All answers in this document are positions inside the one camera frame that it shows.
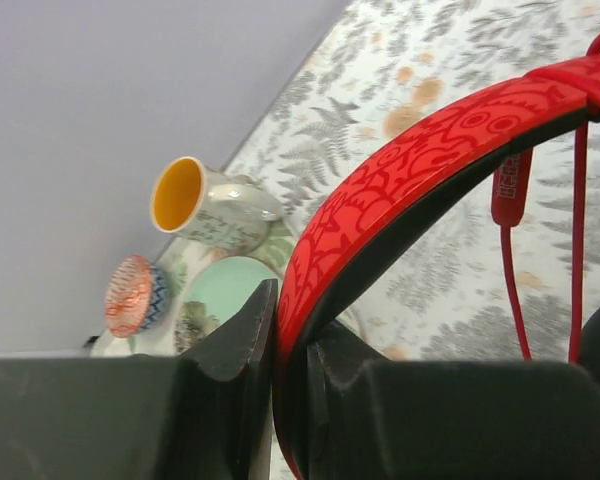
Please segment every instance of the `red headphones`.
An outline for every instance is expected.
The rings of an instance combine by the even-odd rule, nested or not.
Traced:
[[[587,56],[539,68],[459,100],[378,150],[331,194],[293,252],[280,296],[274,418],[300,478],[306,347],[427,229],[494,173],[505,276],[520,346],[530,358],[513,280],[510,231],[524,211],[534,146],[576,130],[573,322],[578,356],[587,123],[600,122],[600,35]]]

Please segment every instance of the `mint green plate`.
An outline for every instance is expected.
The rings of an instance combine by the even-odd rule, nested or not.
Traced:
[[[227,257],[209,265],[185,293],[176,320],[176,351],[182,353],[233,317],[260,282],[270,278],[279,277],[249,257]]]

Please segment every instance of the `white mug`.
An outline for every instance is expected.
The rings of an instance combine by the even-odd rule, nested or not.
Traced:
[[[151,220],[164,233],[231,253],[257,248],[282,205],[267,192],[205,167],[193,157],[171,162],[151,196]]]

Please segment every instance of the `headphone headband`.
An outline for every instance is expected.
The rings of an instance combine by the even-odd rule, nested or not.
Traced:
[[[534,70],[423,119],[331,194],[301,235],[282,286],[274,412],[296,467],[307,342],[506,158],[600,121],[600,54]]]

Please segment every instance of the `mug handle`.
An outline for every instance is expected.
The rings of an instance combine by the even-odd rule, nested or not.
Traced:
[[[249,205],[263,220],[272,222],[282,218],[282,205],[267,192],[241,184],[217,185],[209,191],[212,202],[230,202]]]

